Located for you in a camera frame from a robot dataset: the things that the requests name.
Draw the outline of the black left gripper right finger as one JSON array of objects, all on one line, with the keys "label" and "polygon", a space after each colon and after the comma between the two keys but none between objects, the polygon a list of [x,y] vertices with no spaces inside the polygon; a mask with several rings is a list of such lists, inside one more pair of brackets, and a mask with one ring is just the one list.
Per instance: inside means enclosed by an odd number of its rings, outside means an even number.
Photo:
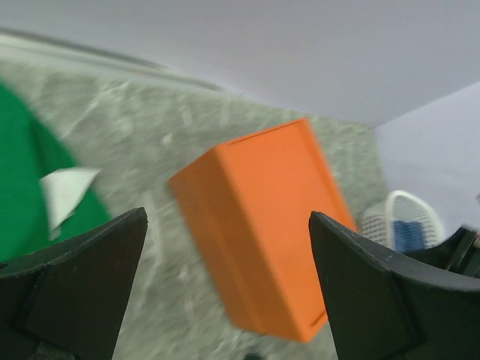
[{"label": "black left gripper right finger", "polygon": [[399,253],[327,215],[310,243],[339,359],[477,359],[479,233]]}]

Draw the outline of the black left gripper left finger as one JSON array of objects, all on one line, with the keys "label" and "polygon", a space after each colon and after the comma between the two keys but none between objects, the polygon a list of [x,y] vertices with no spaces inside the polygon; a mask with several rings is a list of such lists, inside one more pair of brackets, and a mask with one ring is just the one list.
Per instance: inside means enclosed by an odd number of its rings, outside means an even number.
[{"label": "black left gripper left finger", "polygon": [[134,208],[87,233],[1,262],[1,358],[40,343],[111,359],[148,227]]}]

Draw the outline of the orange drawer box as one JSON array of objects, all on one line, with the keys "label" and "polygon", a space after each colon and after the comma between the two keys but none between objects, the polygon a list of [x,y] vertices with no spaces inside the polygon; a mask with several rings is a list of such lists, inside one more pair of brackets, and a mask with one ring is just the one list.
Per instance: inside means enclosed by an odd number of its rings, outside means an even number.
[{"label": "orange drawer box", "polygon": [[232,324],[310,341],[328,317],[309,218],[356,223],[308,120],[216,145],[169,187]]}]

